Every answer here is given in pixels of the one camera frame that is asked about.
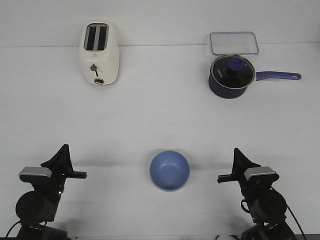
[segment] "navy blue saucepan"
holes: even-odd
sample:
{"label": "navy blue saucepan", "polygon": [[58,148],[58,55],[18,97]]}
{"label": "navy blue saucepan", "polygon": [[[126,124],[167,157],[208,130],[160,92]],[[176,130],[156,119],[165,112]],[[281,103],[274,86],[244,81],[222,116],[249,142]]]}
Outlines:
{"label": "navy blue saucepan", "polygon": [[292,72],[255,72],[251,62],[239,55],[218,57],[210,67],[209,86],[219,97],[234,99],[241,96],[254,81],[262,79],[299,80],[301,75]]}

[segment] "blue bowl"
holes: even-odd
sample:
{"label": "blue bowl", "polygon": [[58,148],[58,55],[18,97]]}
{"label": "blue bowl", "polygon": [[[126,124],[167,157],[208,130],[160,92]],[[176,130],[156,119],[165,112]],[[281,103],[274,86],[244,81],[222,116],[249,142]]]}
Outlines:
{"label": "blue bowl", "polygon": [[176,151],[162,151],[150,164],[150,177],[153,183],[165,191],[181,188],[187,182],[189,174],[187,159]]}

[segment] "lid knob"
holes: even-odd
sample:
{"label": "lid knob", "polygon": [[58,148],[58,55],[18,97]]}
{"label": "lid knob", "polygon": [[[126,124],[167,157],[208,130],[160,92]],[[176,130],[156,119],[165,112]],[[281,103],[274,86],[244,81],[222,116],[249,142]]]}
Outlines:
{"label": "lid knob", "polygon": [[237,56],[230,58],[228,62],[228,67],[234,71],[240,71],[245,65],[245,62]]}

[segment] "white tabletop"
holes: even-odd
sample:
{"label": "white tabletop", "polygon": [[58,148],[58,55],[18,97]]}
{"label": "white tabletop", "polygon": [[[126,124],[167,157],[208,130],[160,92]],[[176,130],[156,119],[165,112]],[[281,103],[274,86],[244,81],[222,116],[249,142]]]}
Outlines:
{"label": "white tabletop", "polygon": [[[319,233],[320,43],[260,44],[257,72],[296,72],[301,80],[253,82],[239,98],[208,86],[208,46],[120,48],[117,81],[88,84],[77,47],[0,48],[0,233],[18,220],[32,190],[18,173],[40,166],[67,143],[76,171],[55,221],[70,236],[210,236],[253,226],[232,170],[233,150],[275,170],[305,233]],[[190,163],[187,184],[156,188],[152,158],[176,150]],[[287,212],[287,223],[299,233]]]}

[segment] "saucepan handle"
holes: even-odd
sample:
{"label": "saucepan handle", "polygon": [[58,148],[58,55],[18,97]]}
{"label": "saucepan handle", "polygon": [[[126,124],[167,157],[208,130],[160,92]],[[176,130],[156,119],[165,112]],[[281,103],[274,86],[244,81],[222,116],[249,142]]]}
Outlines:
{"label": "saucepan handle", "polygon": [[256,72],[256,80],[263,79],[290,79],[290,80],[299,80],[301,75],[294,72],[282,72],[282,71],[259,71]]}

